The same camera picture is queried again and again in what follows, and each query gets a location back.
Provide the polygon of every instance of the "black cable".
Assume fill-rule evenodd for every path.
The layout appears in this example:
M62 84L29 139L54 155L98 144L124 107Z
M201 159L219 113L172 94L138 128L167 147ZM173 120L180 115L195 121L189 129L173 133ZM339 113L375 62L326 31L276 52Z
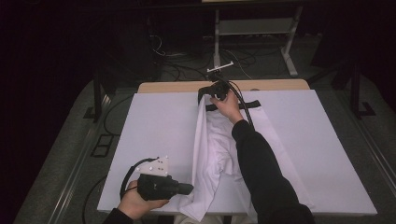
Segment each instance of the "black cable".
M268 38L268 36L269 36L269 35L267 35L267 36L264 38L264 40L262 41L262 48L256 50L256 51L253 53L254 56L256 56L256 57L264 57L264 56L272 55L272 54L275 54L275 53L279 52L279 46L276 46L276 49L273 50L273 51L266 52L266 53L263 53L263 54L258 54L258 52L259 52L260 50L262 50L262 49L268 49L268 48L265 47L265 45L264 45L265 42L266 42L266 39Z
M266 42L266 39L267 39L267 38L268 38L268 35L267 35L267 36L264 38L264 40L262 41L262 46L261 46L260 48L257 48L253 53L250 53L250 52L248 52L247 50L245 51L245 50L242 48L242 46L240 46L239 42L236 43L236 46L238 46L240 52L245 53L245 54L250 55L250 56L254 56L254 57L263 57L263 56L268 56L268 55L277 53L277 52L278 52L278 49L277 49L277 50L274 50L274 51L271 51L271 52L268 52L268 53L258 54L258 52L259 52L260 50L264 49L264 47L265 47L265 42Z
M246 54L246 55L248 55L248 56L247 56L247 57L243 57L243 58L236 58L236 56L233 55L233 53L231 52L230 49L226 49L226 48L224 48L224 47L221 47L219 50L225 51L225 52L227 52L227 54L232 54L232 55L233 55L232 60L233 60L233 59L236 59L240 64L246 65L247 67L250 66L250 65L252 65L252 64L254 64L254 63L256 62L256 58L255 58L253 55L251 55L250 53L245 53L244 51L241 50L242 47L240 47L240 46L238 46L238 47L240 48L240 49L237 49L238 51L240 51L240 52L242 52L242 53L244 53L244 54ZM253 58L253 61L254 61L254 62L253 62L253 63L250 63L250 62L248 61L249 58Z
M236 85L236 83L234 83L233 81L229 81L231 84L235 85L235 87L238 89L239 94L241 95L242 100L244 100L244 96L242 95L241 89L239 89L238 85Z
M169 71L163 70L163 72L169 73L172 77L174 77L175 78L174 81L183 81L183 80L180 79L181 71L180 71L180 69L177 66L175 66L173 64L167 64L167 63L163 64L163 66L169 66L169 67L175 68L177 70L177 76L176 77Z
M234 60L236 60L239 63L239 65L240 65L240 66L238 66L237 63L234 63L232 65L232 67L244 69L244 68L248 68L249 66L251 66L251 64L249 64L249 63L241 62L241 60L239 58L237 58L236 55L232 55L230 52L228 52L227 49L221 49L219 55L225 61L234 61Z
M96 188L96 186L98 186L100 184L100 182L102 182L104 179L106 179L106 177L107 177L107 175L105 175L100 180L98 180L98 182L96 182L96 184L93 185L93 187L90 189L90 192L88 192L87 196L85 197L84 204L82 206L82 214L81 214L83 224L87 223L87 221L85 220L85 209L87 207L88 200L90 199L90 196L91 196L93 190Z
M167 71L167 70L163 70L163 73L167 73L167 74L169 74L171 77L174 77L175 78L175 80L174 81L180 81L180 71L178 70L178 75L177 76L175 76L172 72L174 72L174 71Z
M245 113L247 114L247 121L248 121L248 123L250 124L250 127L253 129L253 131L255 130L254 129L254 125L253 125L253 120L251 119L251 116L250 116L250 113L249 113L249 111L248 111L248 107L246 106L246 104L245 104L245 101L244 101L244 99L242 98L242 96L241 95L239 95L239 93L236 91L236 89L233 87L233 85L231 85L230 84L230 81L227 81L227 80L225 80L224 78L222 78L222 77L220 77L220 76L218 76L218 75L214 75L218 80L220 80L220 81L222 81L223 83L225 83L229 88L230 88L230 90L233 92L233 94L235 94L235 96L238 98L238 100L241 102L241 105L242 105L242 107L244 107L244 110L245 110Z
M131 97L132 97L132 95L126 97L125 99L122 99L121 101L117 102L113 107L111 107L111 108L107 111L107 113L106 113L106 115L105 115L105 120L104 120L104 122L103 122L103 127L104 127L104 129L105 129L105 131L106 131L107 133L102 133L102 134L99 136L99 138L98 138L98 140L97 140L97 142L96 142L96 145L95 145L95 147L93 148L93 150L92 150L92 152L91 152L91 157L95 157L95 158L104 158L104 157L107 156L108 152L110 151L110 147L111 147L111 145L112 145L112 143L113 143L113 138L114 138L114 137L119 137L119 136L120 136L120 133L113 133L113 132L111 132L111 131L107 128L107 126L106 126L106 121L107 121L108 115L110 114L110 112L111 112L114 108L116 108L118 105L120 105L121 103L125 102L126 100L130 99ZM105 144L101 144L101 140L102 140L102 139L108 139L108 138L110 138L109 141L107 141ZM96 150L97 150L99 147L100 147L100 148L104 148L104 149L105 149L105 152L104 152L104 153L101 153L101 154L96 153Z
M165 61L170 63L188 63L201 58L201 56L196 53L186 53L184 55L180 54L175 56L165 55L164 57Z
M120 199L122 199L122 196L125 194L126 185L127 185L127 183L128 183L129 178L131 177L132 173L134 172L134 169L135 169L138 165L140 165L141 163L143 163L143 162L146 162L146 161L155 161L155 160L157 160L157 159L158 159L158 158L156 158L156 159L152 159L152 158L144 159L144 160L141 160L141 161L137 162L135 165L131 166L131 168L129 169L128 173L126 173L126 176L125 176L125 177L123 178L123 180L122 180L122 184L121 184L121 187L120 187Z
M129 98L133 97L133 95L130 95L128 97L126 97L125 99L122 99L121 101L117 102L113 107L111 107L108 112L105 115L105 120L103 121L103 128L105 129L105 131L109 134L112 134L114 136L120 136L120 133L112 133L111 131L108 130L107 126L106 126L106 121L107 121L107 117L110 114L110 112L116 108L118 105L120 105L121 103L125 102L126 100L128 100Z
M213 62L213 51L210 51L211 56L209 57L209 60L201 67L195 68L195 69L203 69L203 68L207 68L211 62Z
M179 65L179 64L175 64L175 63L169 63L169 64L172 64L173 66L177 66L179 68L195 71L195 72L199 73L206 80L206 75L203 72L201 72L201 71L199 71L199 70L197 70L195 68L190 68L190 67Z
M135 186L135 187L133 187L133 188L130 188L130 189L126 189L126 190L123 192L122 197L123 197L128 191L133 190L133 189L136 189L136 188L137 188L137 186Z
M241 58L238 58L238 60L240 61L240 63L242 63L242 64L246 64L247 66L250 66L250 65L252 65L252 64L255 64L256 62L257 62L257 60L256 60L256 56L254 56L253 54L251 54L251 53L249 53L249 52L247 52L247 51L244 51L244 50L242 50L242 49L236 49L236 51L238 51L238 52L240 52L240 53L243 53L243 54L246 54L247 55L247 57L241 57Z
M186 74L186 72L185 71L180 71L181 72L181 75L184 77L184 79L186 80L186 81L196 81L196 80L201 80L199 77L187 77L187 74Z
M204 49L203 50L203 54L205 55L205 54L207 54L207 53L213 53L213 50L212 49ZM199 60L199 59L201 59L201 58L203 58L201 55L199 55L199 54L197 54L197 53L191 53L191 57L193 57L192 59L185 59L184 61L177 61L177 60L174 60L173 59L173 57L170 57L169 59L166 59L165 61L166 62L169 62L169 63L185 63L185 62L191 62L191 61L196 61L196 60ZM202 68L206 68L207 67L207 64L209 64L210 63L210 61L208 62L208 63L206 63L204 66L202 66L202 67L199 67L199 68L193 68L193 69L202 69Z

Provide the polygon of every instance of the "human arm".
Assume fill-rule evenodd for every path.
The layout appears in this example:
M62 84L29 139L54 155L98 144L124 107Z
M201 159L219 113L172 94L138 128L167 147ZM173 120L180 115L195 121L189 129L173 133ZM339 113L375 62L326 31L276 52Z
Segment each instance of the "human arm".
M141 218L148 211L160 208L167 204L169 200L145 201L137 192L137 181L132 181L128 186L128 191L123 195L117 208L114 208L107 216L104 224L110 223L134 223L134 220Z
M212 98L211 102L234 124L240 170L259 223L314 223L311 212L299 204L292 185L282 175L268 142L243 119L233 92L229 91L224 101Z

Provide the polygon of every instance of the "black sleeve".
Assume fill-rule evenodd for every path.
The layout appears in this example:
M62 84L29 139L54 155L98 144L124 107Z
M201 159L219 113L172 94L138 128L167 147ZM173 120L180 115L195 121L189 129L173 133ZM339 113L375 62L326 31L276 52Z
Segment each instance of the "black sleeve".
M103 224L134 224L134 221L123 214L119 209L113 208Z
M259 223L315 223L311 211L299 204L290 182L283 177L273 150L247 121L233 126L239 166Z

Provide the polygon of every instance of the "dark background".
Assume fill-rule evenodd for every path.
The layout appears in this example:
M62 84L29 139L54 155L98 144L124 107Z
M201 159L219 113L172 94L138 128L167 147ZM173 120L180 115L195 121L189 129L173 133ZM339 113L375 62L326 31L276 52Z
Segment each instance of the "dark background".
M78 10L81 6L129 7L137 1L112 4L1 0L3 223L12 222L18 213L69 109L95 72L105 78L108 91L158 77L161 61L151 51L149 31L153 28L145 22L149 14ZM298 35L323 33L313 65L325 68L344 58L353 59L396 111L394 11L390 1L345 1L333 7L306 7ZM157 20L153 19L154 30L164 36L165 45L184 44L189 50L199 51L194 46L199 46L201 35L213 30L207 23L212 21L213 13L205 12L204 17L199 12L186 14L191 17L182 15L185 20L180 19L181 14L158 14Z

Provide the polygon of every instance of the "wooden tabletop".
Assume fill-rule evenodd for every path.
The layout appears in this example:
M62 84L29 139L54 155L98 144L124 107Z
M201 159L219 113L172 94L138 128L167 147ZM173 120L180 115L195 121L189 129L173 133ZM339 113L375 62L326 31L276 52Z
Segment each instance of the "wooden tabletop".
M310 90L303 79L260 79L260 80L234 80L241 91L288 91ZM188 82L145 82L139 86L138 93L153 92L188 92L198 91L202 87L212 85L210 81Z

